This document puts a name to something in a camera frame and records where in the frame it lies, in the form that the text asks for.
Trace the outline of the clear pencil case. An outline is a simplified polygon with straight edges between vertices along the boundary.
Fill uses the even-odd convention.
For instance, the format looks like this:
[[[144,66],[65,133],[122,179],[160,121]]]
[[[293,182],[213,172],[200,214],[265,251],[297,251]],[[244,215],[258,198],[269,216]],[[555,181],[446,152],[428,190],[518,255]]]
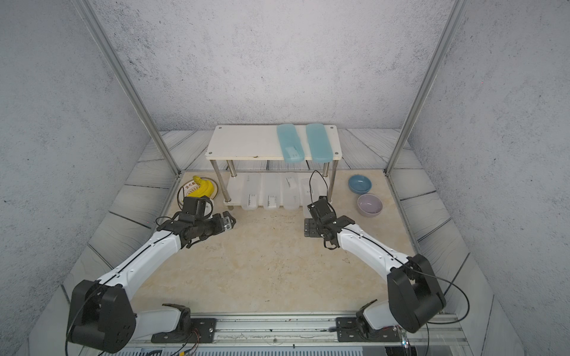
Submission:
[[[310,182],[311,174],[300,175],[300,193],[301,193],[301,207],[304,217],[310,219],[312,217],[309,212],[308,206],[319,198],[319,184],[317,182]]]
[[[281,206],[281,176],[268,173],[263,177],[263,203],[266,210],[278,209]]]
[[[243,177],[242,198],[240,205],[245,211],[252,211],[259,206],[261,176],[259,173],[245,174]]]
[[[281,175],[282,204],[286,210],[295,210],[301,205],[297,176],[293,173]]]

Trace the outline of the teal pencil case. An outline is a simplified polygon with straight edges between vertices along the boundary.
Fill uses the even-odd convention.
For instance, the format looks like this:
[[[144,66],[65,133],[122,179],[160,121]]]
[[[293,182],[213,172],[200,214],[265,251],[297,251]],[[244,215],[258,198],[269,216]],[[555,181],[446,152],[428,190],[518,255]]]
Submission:
[[[308,124],[306,126],[306,135],[312,161],[316,163],[330,163],[333,161],[334,153],[323,124]]]
[[[301,139],[293,124],[278,125],[276,129],[281,152],[286,163],[301,163],[305,160]]]

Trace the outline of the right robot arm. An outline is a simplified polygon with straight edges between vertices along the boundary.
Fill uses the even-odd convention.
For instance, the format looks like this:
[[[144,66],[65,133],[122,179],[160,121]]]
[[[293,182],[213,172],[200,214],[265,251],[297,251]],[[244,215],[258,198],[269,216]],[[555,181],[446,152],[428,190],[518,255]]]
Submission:
[[[356,313],[356,328],[365,338],[399,326],[417,332],[446,307],[443,291],[432,265],[423,255],[408,256],[366,233],[342,216],[327,224],[304,221],[306,237],[320,237],[328,249],[350,252],[387,283],[387,300],[374,300]]]

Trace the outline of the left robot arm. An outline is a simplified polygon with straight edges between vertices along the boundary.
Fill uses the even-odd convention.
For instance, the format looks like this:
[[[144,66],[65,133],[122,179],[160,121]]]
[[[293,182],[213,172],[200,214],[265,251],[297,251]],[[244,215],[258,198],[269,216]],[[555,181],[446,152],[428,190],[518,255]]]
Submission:
[[[157,335],[162,341],[189,342],[195,335],[191,310],[167,303],[161,310],[135,312],[132,298],[171,256],[235,227],[229,213],[162,217],[150,239],[132,256],[96,280],[83,280],[71,294],[67,344],[116,353],[131,340]]]

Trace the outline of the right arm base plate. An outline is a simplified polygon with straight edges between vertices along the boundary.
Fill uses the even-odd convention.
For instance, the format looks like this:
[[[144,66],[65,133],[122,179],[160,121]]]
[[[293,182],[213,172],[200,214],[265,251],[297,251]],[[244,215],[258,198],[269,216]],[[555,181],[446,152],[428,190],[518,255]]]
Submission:
[[[341,343],[397,343],[401,341],[398,329],[389,326],[384,329],[373,329],[366,321],[357,317],[337,317],[335,326],[329,332],[336,333]]]

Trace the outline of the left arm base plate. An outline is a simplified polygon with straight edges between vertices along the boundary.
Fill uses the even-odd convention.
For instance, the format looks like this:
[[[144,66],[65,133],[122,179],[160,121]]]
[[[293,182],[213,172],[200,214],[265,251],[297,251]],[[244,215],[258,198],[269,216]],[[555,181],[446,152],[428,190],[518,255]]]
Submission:
[[[192,318],[179,322],[175,330],[151,336],[153,344],[212,344],[217,320],[215,318]]]

